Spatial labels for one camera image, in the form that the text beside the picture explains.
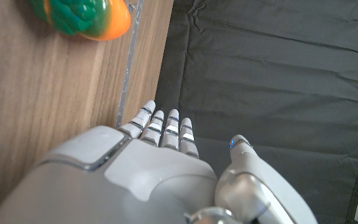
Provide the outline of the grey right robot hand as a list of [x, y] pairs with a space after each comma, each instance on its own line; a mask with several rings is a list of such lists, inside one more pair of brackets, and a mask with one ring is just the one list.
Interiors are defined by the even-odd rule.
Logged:
[[316, 223], [301, 195], [236, 135], [217, 176], [189, 118], [148, 101], [118, 128], [52, 149], [0, 206], [0, 223]]

